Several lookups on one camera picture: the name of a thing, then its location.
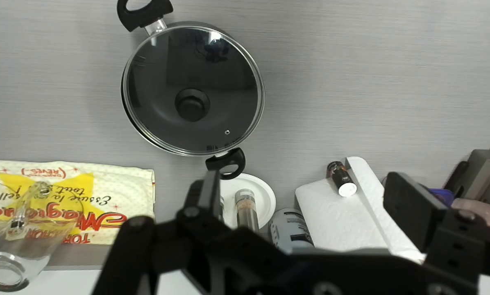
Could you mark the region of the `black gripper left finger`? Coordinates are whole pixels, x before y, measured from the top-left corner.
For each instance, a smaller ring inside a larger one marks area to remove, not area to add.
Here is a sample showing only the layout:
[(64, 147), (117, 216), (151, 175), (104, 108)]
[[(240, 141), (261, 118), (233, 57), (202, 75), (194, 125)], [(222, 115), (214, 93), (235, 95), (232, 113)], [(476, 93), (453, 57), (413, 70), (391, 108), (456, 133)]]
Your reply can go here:
[(196, 180), (173, 221), (130, 218), (118, 231), (92, 295), (158, 295), (166, 272), (182, 270), (202, 293), (214, 292), (212, 267), (204, 247), (222, 226), (220, 172)]

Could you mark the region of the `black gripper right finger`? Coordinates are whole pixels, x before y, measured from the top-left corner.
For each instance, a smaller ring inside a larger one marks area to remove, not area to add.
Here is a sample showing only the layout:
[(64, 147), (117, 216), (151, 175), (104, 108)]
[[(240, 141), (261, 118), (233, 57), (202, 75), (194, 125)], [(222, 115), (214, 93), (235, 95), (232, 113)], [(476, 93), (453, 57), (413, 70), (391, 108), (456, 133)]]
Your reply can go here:
[(479, 295), (490, 277), (490, 226), (477, 213), (446, 206), (402, 172), (386, 179), (384, 208), (425, 252), (420, 279), (428, 295)]

